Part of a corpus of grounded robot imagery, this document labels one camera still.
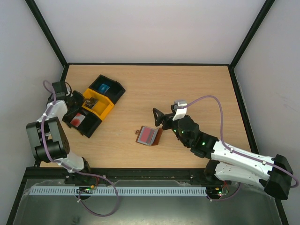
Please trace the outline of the black credit card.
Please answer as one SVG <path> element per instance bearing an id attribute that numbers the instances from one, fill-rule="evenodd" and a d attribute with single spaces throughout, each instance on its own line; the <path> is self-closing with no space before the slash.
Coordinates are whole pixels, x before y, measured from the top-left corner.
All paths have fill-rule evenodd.
<path id="1" fill-rule="evenodd" d="M 89 109 L 92 109 L 96 104 L 97 104 L 98 100 L 96 98 L 86 98 L 85 99 L 85 106 Z"/>

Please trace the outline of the brown leather card holder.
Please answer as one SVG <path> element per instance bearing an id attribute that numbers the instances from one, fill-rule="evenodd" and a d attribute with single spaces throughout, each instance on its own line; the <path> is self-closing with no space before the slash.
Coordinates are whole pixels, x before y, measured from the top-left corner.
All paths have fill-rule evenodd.
<path id="1" fill-rule="evenodd" d="M 137 131 L 137 138 L 135 142 L 145 146 L 156 146 L 159 143 L 162 133 L 162 128 L 141 126 L 141 128 Z"/>

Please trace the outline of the red credit card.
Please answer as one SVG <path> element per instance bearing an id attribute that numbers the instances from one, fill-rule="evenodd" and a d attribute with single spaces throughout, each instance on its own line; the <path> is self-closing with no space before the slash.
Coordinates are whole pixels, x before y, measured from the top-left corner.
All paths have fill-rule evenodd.
<path id="1" fill-rule="evenodd" d="M 154 129 L 149 128 L 149 127 L 143 127 L 141 134 L 139 136 L 139 141 L 144 142 L 144 143 L 150 143 L 152 137 L 154 134 Z"/>

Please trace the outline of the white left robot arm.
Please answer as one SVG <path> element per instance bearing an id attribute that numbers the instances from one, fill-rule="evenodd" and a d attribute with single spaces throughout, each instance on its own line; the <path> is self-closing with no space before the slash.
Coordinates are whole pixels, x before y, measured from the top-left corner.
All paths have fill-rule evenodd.
<path id="1" fill-rule="evenodd" d="M 61 125 L 63 119 L 75 116 L 83 103 L 83 95 L 72 91 L 64 81 L 43 81 L 50 92 L 46 110 L 35 122 L 26 125 L 33 157 L 39 163 L 56 163 L 67 170 L 66 182 L 87 184 L 91 181 L 91 169 L 87 160 L 71 151 L 69 141 Z"/>

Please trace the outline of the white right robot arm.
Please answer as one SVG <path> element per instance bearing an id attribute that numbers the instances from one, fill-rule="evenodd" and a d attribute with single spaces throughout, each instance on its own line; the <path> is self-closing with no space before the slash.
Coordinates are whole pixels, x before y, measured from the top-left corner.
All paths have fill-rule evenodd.
<path id="1" fill-rule="evenodd" d="M 202 132 L 190 116 L 176 110 L 164 114 L 153 108 L 153 114 L 157 127 L 172 130 L 194 155 L 209 160 L 204 172 L 208 183 L 234 181 L 261 188 L 274 198 L 288 199 L 293 171 L 284 156 L 270 157 L 236 148 Z"/>

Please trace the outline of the red spotted card in bin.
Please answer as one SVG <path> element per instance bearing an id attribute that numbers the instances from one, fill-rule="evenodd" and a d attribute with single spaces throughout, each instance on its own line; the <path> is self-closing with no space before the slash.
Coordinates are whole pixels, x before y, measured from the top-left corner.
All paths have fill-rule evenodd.
<path id="1" fill-rule="evenodd" d="M 85 116 L 83 114 L 77 113 L 76 116 L 71 120 L 70 124 L 75 127 L 79 127 L 79 125 L 83 122 Z"/>

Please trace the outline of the blue card in bin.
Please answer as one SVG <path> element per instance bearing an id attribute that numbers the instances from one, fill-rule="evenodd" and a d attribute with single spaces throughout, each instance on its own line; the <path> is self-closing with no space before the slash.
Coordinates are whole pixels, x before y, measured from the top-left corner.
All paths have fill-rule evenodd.
<path id="1" fill-rule="evenodd" d="M 98 92 L 105 94 L 109 90 L 110 86 L 103 83 L 99 86 Z"/>

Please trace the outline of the yellow storage bin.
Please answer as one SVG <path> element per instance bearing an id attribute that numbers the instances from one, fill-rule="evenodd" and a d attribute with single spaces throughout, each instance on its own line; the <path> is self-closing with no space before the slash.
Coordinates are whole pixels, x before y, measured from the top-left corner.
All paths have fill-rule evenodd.
<path id="1" fill-rule="evenodd" d="M 84 103 L 82 107 L 96 115 L 100 120 L 104 120 L 108 113 L 114 108 L 115 104 L 110 101 L 110 99 L 102 94 L 99 94 L 98 92 L 91 90 L 88 88 L 84 93 L 83 93 L 84 99 L 86 98 L 96 98 L 98 100 L 97 104 L 92 108 L 89 109 L 84 106 Z"/>

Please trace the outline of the black storage bin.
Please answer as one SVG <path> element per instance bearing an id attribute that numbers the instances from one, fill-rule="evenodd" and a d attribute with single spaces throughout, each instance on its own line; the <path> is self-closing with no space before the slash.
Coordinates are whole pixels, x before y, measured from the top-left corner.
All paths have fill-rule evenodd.
<path id="1" fill-rule="evenodd" d="M 79 127 L 75 127 L 70 124 L 71 120 L 76 116 L 77 113 L 83 114 L 85 116 L 85 119 L 79 125 Z M 65 122 L 69 128 L 76 129 L 81 135 L 84 135 L 87 138 L 91 138 L 96 129 L 102 123 L 102 120 L 100 120 L 96 115 L 84 109 L 80 109 L 79 111 L 71 115 L 65 115 L 62 121 Z"/>
<path id="2" fill-rule="evenodd" d="M 110 86 L 109 90 L 105 94 L 98 92 L 99 86 L 103 83 Z M 99 75 L 97 79 L 89 86 L 89 88 L 98 92 L 99 94 L 108 97 L 114 104 L 116 104 L 122 97 L 122 95 L 126 92 L 126 90 L 119 82 L 112 80 L 104 75 Z"/>

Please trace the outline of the black enclosure frame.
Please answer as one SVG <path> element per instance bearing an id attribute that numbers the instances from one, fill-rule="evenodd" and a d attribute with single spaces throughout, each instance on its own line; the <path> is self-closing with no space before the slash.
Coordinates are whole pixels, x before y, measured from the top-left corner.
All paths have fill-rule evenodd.
<path id="1" fill-rule="evenodd" d="M 67 76 L 67 72 L 69 69 L 69 66 L 71 65 L 71 63 L 68 63 L 59 46 L 57 45 L 57 42 L 55 41 L 54 36 L 52 35 L 51 31 L 49 30 L 49 27 L 45 21 L 45 19 L 43 18 L 37 4 L 35 1 L 33 0 L 27 0 L 26 4 L 28 5 L 29 9 L 31 10 L 31 13 L 33 14 L 33 16 L 35 17 L 37 23 L 39 24 L 41 30 L 43 31 L 45 37 L 47 38 L 49 44 L 51 45 L 52 49 L 54 50 L 57 58 L 59 59 L 60 63 L 63 66 L 63 72 L 61 75 L 61 80 L 65 80 L 66 76 Z M 258 28 L 260 27 L 261 23 L 263 22 L 264 18 L 266 17 L 266 15 L 268 14 L 268 12 L 270 11 L 272 5 L 274 4 L 273 0 L 267 0 L 264 2 L 262 8 L 260 9 L 257 17 L 255 18 L 253 24 L 251 25 L 251 28 L 249 29 L 247 35 L 245 36 L 241 46 L 239 47 L 237 53 L 235 54 L 232 62 L 230 64 L 225 64 L 228 67 L 229 70 L 229 74 L 230 74 L 230 78 L 232 80 L 232 85 L 234 88 L 234 92 L 236 95 L 236 99 L 237 99 L 237 103 L 239 105 L 239 109 L 240 109 L 240 113 L 241 113 L 241 117 L 243 120 L 243 124 L 244 124 L 244 128 L 246 130 L 246 134 L 247 134 L 247 138 L 248 138 L 248 142 L 250 144 L 250 148 L 252 151 L 254 151 L 255 153 L 258 152 L 258 148 L 255 142 L 255 138 L 252 132 L 252 128 L 249 122 L 249 118 L 248 118 L 248 114 L 246 113 L 246 108 L 245 108 L 245 104 L 244 101 L 242 100 L 242 95 L 240 92 L 240 88 L 237 84 L 237 78 L 234 72 L 234 68 L 236 67 L 237 63 L 239 62 L 239 60 L 241 59 L 243 53 L 245 52 L 246 48 L 248 47 L 249 43 L 251 42 L 253 36 L 255 35 L 255 33 L 257 32 Z M 137 63 L 137 62 L 130 62 L 130 63 L 107 63 L 107 65 L 135 65 L 135 66 L 223 66 L 223 64 L 216 64 L 216 63 Z M 20 187 L 18 189 L 17 195 L 15 197 L 15 201 L 13 203 L 11 212 L 9 214 L 8 220 L 7 220 L 7 224 L 8 225 L 12 225 L 13 222 L 15 221 L 16 218 L 16 213 L 17 213 L 17 209 L 20 205 L 21 202 L 21 194 L 23 194 L 24 188 L 25 188 L 25 181 L 27 180 L 27 175 L 28 172 L 37 172 L 41 170 L 41 168 L 39 168 L 39 164 L 35 164 L 32 167 L 28 167 L 25 171 L 24 177 L 22 178 L 22 182 L 20 184 Z"/>

